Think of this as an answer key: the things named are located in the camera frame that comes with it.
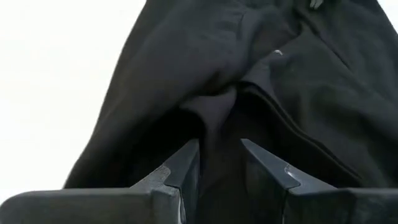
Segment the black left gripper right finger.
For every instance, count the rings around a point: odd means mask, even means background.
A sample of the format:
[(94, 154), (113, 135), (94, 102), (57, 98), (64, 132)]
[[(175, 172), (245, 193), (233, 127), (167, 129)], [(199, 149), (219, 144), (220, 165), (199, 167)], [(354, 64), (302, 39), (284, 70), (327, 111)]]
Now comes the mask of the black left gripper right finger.
[(248, 139), (241, 142), (259, 224), (398, 224), (398, 189), (336, 188)]

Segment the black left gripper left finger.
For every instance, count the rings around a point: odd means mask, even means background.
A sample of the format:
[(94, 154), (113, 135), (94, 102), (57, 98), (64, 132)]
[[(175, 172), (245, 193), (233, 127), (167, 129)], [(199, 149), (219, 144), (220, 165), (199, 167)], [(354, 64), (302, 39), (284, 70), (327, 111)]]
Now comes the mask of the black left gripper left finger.
[(200, 145), (192, 139), (128, 188), (33, 191), (0, 205), (0, 224), (193, 224)]

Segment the black shirt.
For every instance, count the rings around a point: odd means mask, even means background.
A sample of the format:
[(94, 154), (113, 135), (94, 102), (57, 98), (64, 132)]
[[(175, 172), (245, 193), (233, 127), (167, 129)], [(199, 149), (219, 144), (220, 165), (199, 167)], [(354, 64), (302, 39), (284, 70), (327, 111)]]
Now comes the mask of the black shirt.
[(147, 0), (68, 189), (200, 145), (195, 224), (258, 224), (248, 139), (336, 188), (398, 189), (398, 33), (378, 0)]

